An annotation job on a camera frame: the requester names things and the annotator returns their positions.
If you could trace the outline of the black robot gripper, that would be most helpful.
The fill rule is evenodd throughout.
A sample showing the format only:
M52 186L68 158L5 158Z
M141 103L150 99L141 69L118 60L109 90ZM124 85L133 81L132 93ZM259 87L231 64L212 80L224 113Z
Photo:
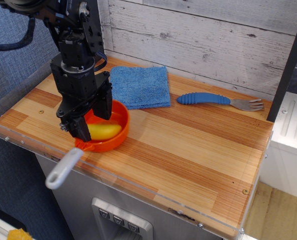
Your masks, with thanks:
M62 102L56 112L60 127L72 137L83 142L91 141L91 135L84 116L90 111L93 115L109 120L112 115L112 84L107 71L95 74L95 60L91 57L86 65L69 66L61 56L50 62L56 88Z

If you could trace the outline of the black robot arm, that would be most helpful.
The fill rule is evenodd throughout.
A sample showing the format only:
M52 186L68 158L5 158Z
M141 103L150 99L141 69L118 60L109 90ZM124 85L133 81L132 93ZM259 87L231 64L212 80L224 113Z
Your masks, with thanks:
M11 13L28 16L26 34L16 43L0 44L0 51L29 45L36 19L48 28L59 54L50 62L56 88L62 96L56 116L60 127L83 142L91 140L85 115L109 120L112 114L112 85L102 48L98 4L95 0L0 0Z

